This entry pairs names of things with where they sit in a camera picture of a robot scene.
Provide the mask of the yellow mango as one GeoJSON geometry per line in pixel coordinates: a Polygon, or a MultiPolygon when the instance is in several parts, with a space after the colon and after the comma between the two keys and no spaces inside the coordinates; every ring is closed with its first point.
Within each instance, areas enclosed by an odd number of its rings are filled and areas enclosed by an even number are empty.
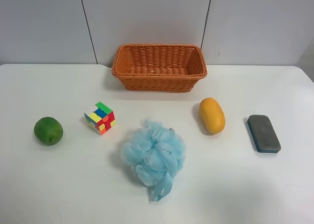
{"type": "Polygon", "coordinates": [[[213,98],[201,101],[199,112],[209,133],[218,134],[225,128],[225,116],[219,103],[213,98]]]}

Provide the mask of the orange woven basket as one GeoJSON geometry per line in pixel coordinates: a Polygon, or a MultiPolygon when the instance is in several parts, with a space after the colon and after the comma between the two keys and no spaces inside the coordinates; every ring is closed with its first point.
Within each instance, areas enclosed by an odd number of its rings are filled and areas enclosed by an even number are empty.
{"type": "Polygon", "coordinates": [[[194,45],[127,44],[111,72],[127,90],[185,93],[207,76],[207,67],[194,45]]]}

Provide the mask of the green lemon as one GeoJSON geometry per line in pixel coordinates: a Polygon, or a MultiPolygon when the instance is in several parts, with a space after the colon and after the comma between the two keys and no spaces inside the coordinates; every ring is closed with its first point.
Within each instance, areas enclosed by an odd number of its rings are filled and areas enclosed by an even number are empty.
{"type": "Polygon", "coordinates": [[[63,128],[53,117],[39,119],[33,130],[37,139],[45,145],[54,145],[63,137],[63,128]]]}

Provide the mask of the light blue bath pouf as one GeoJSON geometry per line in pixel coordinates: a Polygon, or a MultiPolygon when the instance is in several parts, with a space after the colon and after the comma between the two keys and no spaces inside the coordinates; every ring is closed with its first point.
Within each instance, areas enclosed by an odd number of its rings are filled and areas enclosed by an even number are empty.
{"type": "Polygon", "coordinates": [[[122,145],[121,157],[149,188],[150,201],[158,202],[171,192],[174,177],[183,169],[186,146],[173,128],[145,119],[122,145]]]}

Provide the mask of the multicoloured puzzle cube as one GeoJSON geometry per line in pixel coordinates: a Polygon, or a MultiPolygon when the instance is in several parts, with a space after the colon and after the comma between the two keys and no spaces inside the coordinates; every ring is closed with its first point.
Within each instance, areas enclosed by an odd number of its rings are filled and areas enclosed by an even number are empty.
{"type": "Polygon", "coordinates": [[[103,135],[116,124],[114,111],[102,102],[96,103],[84,116],[87,124],[99,135],[103,135]]]}

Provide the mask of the grey blue board eraser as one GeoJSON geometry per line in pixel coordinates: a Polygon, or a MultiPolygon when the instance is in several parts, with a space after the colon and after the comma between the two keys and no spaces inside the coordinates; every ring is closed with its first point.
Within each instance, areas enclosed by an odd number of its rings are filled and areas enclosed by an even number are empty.
{"type": "Polygon", "coordinates": [[[281,145],[266,115],[250,115],[247,120],[253,141],[259,153],[278,153],[281,145]]]}

